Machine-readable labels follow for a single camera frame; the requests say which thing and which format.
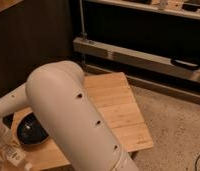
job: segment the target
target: floor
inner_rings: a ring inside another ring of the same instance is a hole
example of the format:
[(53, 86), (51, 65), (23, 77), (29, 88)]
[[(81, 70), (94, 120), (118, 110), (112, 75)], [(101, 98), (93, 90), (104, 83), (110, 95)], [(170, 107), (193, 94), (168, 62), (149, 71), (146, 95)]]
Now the floor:
[(155, 143), (154, 148), (138, 153), (135, 162), (140, 171), (193, 171), (200, 154), (200, 105), (142, 88), (132, 89)]

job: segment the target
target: table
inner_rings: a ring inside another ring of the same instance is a hole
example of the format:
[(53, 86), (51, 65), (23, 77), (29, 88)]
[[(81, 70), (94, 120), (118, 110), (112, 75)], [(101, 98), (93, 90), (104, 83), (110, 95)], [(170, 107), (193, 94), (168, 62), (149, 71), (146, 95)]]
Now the table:
[[(124, 73), (87, 76), (84, 87), (91, 101), (128, 152), (153, 147), (149, 130)], [(15, 114), (12, 125), (14, 135), (18, 123), (30, 112), (31, 109), (28, 108)], [(35, 171), (69, 164), (52, 139), (25, 151)], [(2, 171), (17, 169), (5, 163)]]

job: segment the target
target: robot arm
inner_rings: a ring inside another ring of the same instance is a hole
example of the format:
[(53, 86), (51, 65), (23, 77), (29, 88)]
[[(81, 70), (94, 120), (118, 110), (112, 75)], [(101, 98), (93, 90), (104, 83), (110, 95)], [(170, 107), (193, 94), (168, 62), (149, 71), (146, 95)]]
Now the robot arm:
[(73, 62), (44, 65), (0, 99), (0, 118), (30, 106), (77, 171), (138, 171), (83, 89)]

